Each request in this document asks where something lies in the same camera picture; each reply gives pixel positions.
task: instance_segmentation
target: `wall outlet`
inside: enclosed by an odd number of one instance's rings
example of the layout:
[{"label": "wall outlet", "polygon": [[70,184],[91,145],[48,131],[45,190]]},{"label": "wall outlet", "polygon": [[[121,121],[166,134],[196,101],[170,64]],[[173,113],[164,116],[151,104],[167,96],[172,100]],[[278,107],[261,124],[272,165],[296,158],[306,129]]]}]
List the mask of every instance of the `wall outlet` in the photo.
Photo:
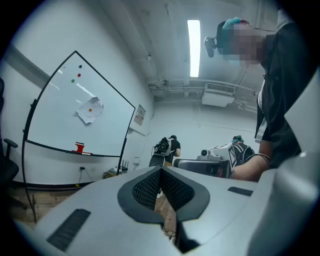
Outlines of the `wall outlet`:
[{"label": "wall outlet", "polygon": [[140,165],[140,162],[141,162],[141,160],[139,159],[139,156],[135,156],[135,157],[133,158],[132,163],[133,163],[134,165]]}]

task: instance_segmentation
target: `red object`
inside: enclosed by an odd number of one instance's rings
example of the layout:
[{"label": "red object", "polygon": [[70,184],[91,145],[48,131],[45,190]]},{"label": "red object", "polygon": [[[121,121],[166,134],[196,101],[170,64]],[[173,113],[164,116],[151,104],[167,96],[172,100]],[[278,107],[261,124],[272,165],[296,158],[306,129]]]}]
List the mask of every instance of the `red object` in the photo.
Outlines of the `red object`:
[{"label": "red object", "polygon": [[76,142],[75,145],[77,147],[77,150],[72,150],[72,152],[77,152],[77,153],[86,154],[86,155],[92,155],[92,153],[83,152],[85,144],[83,144],[81,142]]},{"label": "red object", "polygon": [[77,147],[77,150],[72,150],[73,152],[78,152],[78,153],[82,153],[82,151],[84,150],[85,145],[84,144],[78,144],[79,142],[76,142],[75,145]]}]

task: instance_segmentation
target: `chair armrest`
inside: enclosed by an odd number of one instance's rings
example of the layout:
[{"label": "chair armrest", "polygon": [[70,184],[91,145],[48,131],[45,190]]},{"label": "chair armrest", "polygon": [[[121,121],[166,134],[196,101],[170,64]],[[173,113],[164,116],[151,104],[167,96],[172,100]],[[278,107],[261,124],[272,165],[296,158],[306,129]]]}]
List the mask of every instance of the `chair armrest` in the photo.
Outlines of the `chair armrest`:
[{"label": "chair armrest", "polygon": [[18,144],[14,143],[12,140],[8,139],[8,138],[5,138],[3,140],[5,143],[8,144],[8,146],[10,145],[11,147],[14,147],[14,148],[17,148],[18,147]]}]

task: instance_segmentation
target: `pipe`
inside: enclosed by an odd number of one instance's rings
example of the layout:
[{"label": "pipe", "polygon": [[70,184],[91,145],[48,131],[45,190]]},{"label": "pipe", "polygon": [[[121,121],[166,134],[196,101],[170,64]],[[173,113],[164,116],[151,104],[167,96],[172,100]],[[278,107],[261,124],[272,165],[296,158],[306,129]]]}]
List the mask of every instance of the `pipe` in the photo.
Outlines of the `pipe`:
[{"label": "pipe", "polygon": [[[172,79],[172,80],[168,80],[170,81],[184,81],[185,79]],[[252,92],[256,92],[255,90],[245,87],[243,85],[239,85],[239,84],[235,84],[235,83],[231,83],[231,82],[223,82],[223,81],[217,81],[217,80],[210,80],[210,79],[198,79],[198,78],[190,78],[190,81],[199,81],[199,82],[211,82],[211,83],[219,83],[219,84],[223,84],[223,85],[227,85],[227,86],[234,86],[234,87],[239,87],[242,89],[246,89],[248,91],[252,91]],[[153,81],[147,81],[147,84],[152,84],[152,83],[156,83],[159,82],[158,80],[153,80]]]},{"label": "pipe", "polygon": [[156,101],[188,101],[188,102],[200,102],[201,99],[188,99],[188,98],[155,98]]},{"label": "pipe", "polygon": [[142,62],[142,61],[144,61],[144,60],[148,60],[148,57],[144,57],[144,58],[141,58],[141,59],[137,59],[137,60],[134,60],[133,62],[134,63],[137,63],[137,62]]},{"label": "pipe", "polygon": [[205,89],[201,87],[177,87],[178,89],[172,89],[170,86],[168,86],[170,93],[185,93],[185,92],[203,92]]},{"label": "pipe", "polygon": [[139,30],[138,30],[138,28],[137,28],[137,24],[136,24],[136,22],[135,22],[135,20],[134,20],[134,18],[133,18],[133,15],[132,15],[132,13],[129,11],[128,7],[126,6],[125,0],[121,0],[120,2],[122,3],[122,6],[123,6],[123,8],[125,9],[127,15],[129,16],[130,21],[132,22],[133,26],[135,27],[135,30],[136,30],[136,32],[137,32],[137,34],[138,34],[138,36],[139,36],[139,39],[140,39],[140,41],[141,41],[141,44],[142,44],[142,46],[143,46],[146,54],[148,55],[147,60],[150,61],[150,64],[151,64],[151,66],[152,66],[152,69],[154,70],[155,77],[158,79],[157,82],[159,82],[159,81],[160,81],[159,74],[158,74],[158,72],[157,72],[157,70],[156,70],[156,68],[155,68],[155,66],[154,66],[154,63],[152,62],[152,59],[151,59],[151,58],[149,59],[149,57],[151,56],[151,55],[150,55],[150,52],[148,51],[148,49],[147,49],[147,47],[146,47],[146,45],[145,45],[145,43],[144,43],[144,41],[143,41],[143,39],[142,39],[142,36],[141,36],[141,34],[140,34],[140,32],[139,32]]},{"label": "pipe", "polygon": [[244,102],[242,102],[240,100],[236,100],[235,99],[233,102],[239,104],[238,109],[240,109],[240,110],[246,110],[246,111],[250,111],[250,112],[253,112],[253,113],[257,113],[258,112],[257,109],[249,108],[246,105],[246,103],[244,103]]}]

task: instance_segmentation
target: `white machine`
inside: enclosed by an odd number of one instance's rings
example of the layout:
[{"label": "white machine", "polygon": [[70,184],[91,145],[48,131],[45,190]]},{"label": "white machine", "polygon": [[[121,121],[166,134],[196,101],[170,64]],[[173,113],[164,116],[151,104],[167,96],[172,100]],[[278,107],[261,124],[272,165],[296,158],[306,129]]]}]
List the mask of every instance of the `white machine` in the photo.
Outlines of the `white machine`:
[{"label": "white machine", "polygon": [[232,142],[229,144],[217,145],[209,149],[201,150],[201,155],[197,157],[197,160],[201,160],[201,161],[228,160],[230,163],[231,170],[237,164],[235,150]]}]

